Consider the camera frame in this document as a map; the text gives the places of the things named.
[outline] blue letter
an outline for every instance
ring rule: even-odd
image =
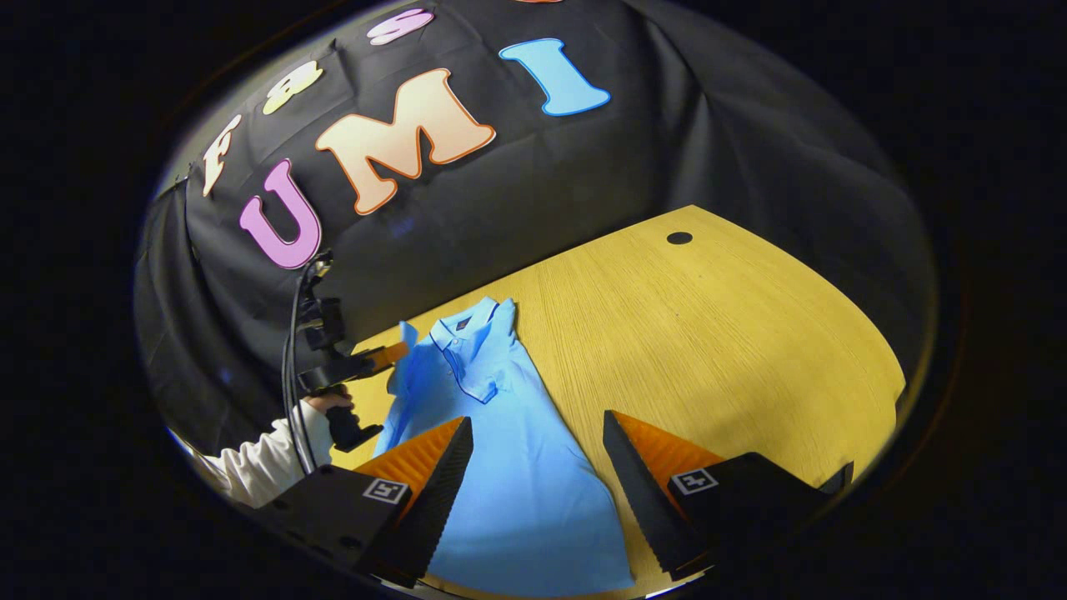
[[[567,60],[563,43],[553,37],[531,40],[500,50],[506,61],[519,61],[548,96],[541,107],[545,114],[566,116],[592,110],[611,99],[611,94],[593,88]]]

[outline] person's arm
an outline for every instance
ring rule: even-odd
[[[318,465],[329,464],[331,460],[330,446],[333,440],[330,438],[330,422],[325,412],[333,407],[351,409],[351,396],[327,394],[304,398],[292,409],[292,417],[298,423],[300,415],[297,411],[304,415],[310,449]],[[222,493],[232,500],[259,508],[304,477],[292,447],[288,420],[278,419],[271,426],[274,430],[261,435],[255,443],[244,442],[237,449],[226,448],[218,457],[192,453],[193,458],[206,463],[214,473]]]

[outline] black grip handle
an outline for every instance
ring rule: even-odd
[[[330,420],[330,437],[340,452],[352,452],[383,429],[381,425],[361,429],[360,417],[341,407],[328,410],[327,419]]]

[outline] foam letter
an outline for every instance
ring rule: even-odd
[[[207,152],[204,153],[204,198],[211,191],[214,183],[219,180],[219,176],[222,175],[222,168],[226,165],[225,162],[219,160],[223,155],[229,152],[229,141],[233,136],[229,135],[237,124],[241,122],[241,115],[235,116],[230,122],[223,128],[222,133],[214,139],[214,142],[208,146]]]
[[[319,136],[315,147],[334,154],[355,190],[356,214],[373,212],[399,187],[395,179],[379,178],[371,160],[410,179],[423,174],[419,131],[430,139],[434,164],[459,160],[496,137],[456,98],[448,88],[449,75],[446,68],[435,68],[404,81],[397,90],[392,124],[349,114]]]
[[[545,114],[566,116],[594,109],[611,99],[611,94],[593,88],[567,59],[563,43],[553,37],[532,40],[500,50],[506,61],[519,61],[544,90],[548,101]]]
[[[318,67],[315,61],[304,63],[292,69],[292,73],[283,77],[281,81],[270,89],[270,92],[267,92],[267,101],[264,102],[264,114],[270,114],[282,108],[282,105],[289,101],[289,98],[306,90],[321,75],[322,69]]]
[[[297,189],[297,184],[289,174],[291,168],[289,159],[278,162],[277,167],[267,175],[264,188],[275,192],[289,209],[289,214],[300,227],[297,239],[285,241],[277,235],[264,216],[264,203],[258,195],[253,196],[241,212],[241,228],[252,234],[267,256],[283,269],[298,269],[303,266],[315,256],[322,240],[319,217],[312,205],[307,204],[304,194]]]
[[[381,46],[424,27],[431,20],[433,20],[432,14],[424,13],[423,9],[412,9],[376,25],[367,32],[367,37],[373,37],[370,41],[371,46]]]

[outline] yellow letter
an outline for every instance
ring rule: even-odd
[[[208,192],[211,191],[211,187],[219,180],[219,175],[222,175],[222,168],[226,163],[219,160],[219,158],[229,152],[229,139],[232,138],[229,132],[240,122],[241,115],[238,114],[226,125],[222,133],[219,133],[214,142],[208,146],[207,152],[204,153],[204,198],[207,198]]]
[[[289,101],[294,94],[299,94],[322,75],[322,69],[315,61],[304,63],[282,78],[267,92],[267,101],[264,102],[264,114],[270,114],[282,108],[282,105]]]
[[[423,173],[419,131],[430,139],[430,162],[452,162],[496,137],[479,125],[448,88],[446,68],[435,68],[404,81],[397,90],[393,123],[349,114],[319,136],[315,147],[331,151],[355,190],[355,211],[369,215],[397,191],[395,179],[381,179],[375,160],[415,179]]]

